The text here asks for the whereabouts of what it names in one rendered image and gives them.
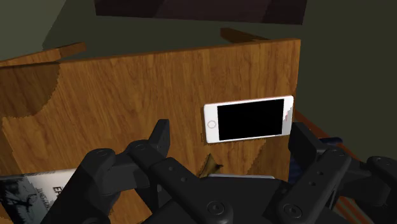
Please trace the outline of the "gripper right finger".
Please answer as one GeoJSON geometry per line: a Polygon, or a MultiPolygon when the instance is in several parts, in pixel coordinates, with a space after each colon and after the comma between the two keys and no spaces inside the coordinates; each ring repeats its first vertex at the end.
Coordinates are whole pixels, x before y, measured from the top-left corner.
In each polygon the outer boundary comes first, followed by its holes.
{"type": "Polygon", "coordinates": [[[277,203],[282,224],[344,224],[331,210],[339,197],[355,200],[375,224],[397,224],[396,160],[360,162],[301,122],[292,124],[288,148],[303,174],[277,203]]]}

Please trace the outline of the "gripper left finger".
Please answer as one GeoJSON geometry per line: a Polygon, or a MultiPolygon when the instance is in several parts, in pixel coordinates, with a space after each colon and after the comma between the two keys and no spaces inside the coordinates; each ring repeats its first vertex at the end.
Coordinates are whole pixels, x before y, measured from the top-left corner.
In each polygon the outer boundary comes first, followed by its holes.
{"type": "Polygon", "coordinates": [[[177,160],[168,119],[149,139],[117,154],[88,152],[40,224],[111,224],[109,213],[122,191],[138,189],[152,215],[142,224],[232,224],[233,208],[177,160]]]}

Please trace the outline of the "small olive pointed thing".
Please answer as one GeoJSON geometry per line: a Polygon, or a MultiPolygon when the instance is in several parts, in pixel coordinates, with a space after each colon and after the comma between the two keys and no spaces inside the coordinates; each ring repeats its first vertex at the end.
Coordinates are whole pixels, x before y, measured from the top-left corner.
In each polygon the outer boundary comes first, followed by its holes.
{"type": "Polygon", "coordinates": [[[198,172],[197,176],[199,178],[208,177],[210,174],[217,174],[220,173],[220,169],[223,167],[221,164],[217,164],[214,157],[211,154],[206,156],[204,164],[200,171],[198,172]]]}

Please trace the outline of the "silver flat thing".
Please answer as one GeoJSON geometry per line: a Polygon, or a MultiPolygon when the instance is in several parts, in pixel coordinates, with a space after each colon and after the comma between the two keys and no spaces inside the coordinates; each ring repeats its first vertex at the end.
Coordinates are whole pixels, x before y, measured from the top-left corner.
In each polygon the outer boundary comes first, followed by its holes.
{"type": "Polygon", "coordinates": [[[238,175],[238,174],[208,174],[212,178],[254,178],[254,179],[275,179],[273,176],[266,175],[238,175]]]}

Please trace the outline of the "white smartphone with black screen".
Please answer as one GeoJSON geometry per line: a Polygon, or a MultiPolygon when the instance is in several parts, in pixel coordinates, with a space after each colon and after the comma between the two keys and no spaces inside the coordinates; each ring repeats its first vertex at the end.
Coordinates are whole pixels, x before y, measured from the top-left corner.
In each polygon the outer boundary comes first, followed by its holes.
{"type": "Polygon", "coordinates": [[[292,95],[205,104],[206,142],[287,136],[291,132],[293,105],[292,95]]]}

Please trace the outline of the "wooden desk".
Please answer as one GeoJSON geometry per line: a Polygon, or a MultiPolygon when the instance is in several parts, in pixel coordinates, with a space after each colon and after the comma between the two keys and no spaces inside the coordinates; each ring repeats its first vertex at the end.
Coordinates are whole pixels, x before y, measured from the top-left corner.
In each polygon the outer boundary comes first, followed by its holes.
{"type": "MultiPolygon", "coordinates": [[[[69,60],[84,43],[0,62],[0,174],[80,165],[99,148],[123,152],[170,123],[168,157],[196,175],[211,154],[218,174],[200,178],[231,204],[232,224],[282,224],[277,203],[303,174],[289,135],[207,143],[204,105],[292,95],[301,41],[223,29],[227,45],[69,60]]],[[[141,191],[122,191],[111,208],[126,222],[152,215],[141,191]]]]}

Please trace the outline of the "black and white book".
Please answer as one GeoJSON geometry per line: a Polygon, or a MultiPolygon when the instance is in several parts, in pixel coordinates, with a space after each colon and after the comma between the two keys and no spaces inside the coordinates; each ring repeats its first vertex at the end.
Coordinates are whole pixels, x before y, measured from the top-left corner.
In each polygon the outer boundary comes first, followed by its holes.
{"type": "Polygon", "coordinates": [[[14,224],[40,224],[74,169],[0,176],[0,204],[14,224]]]}

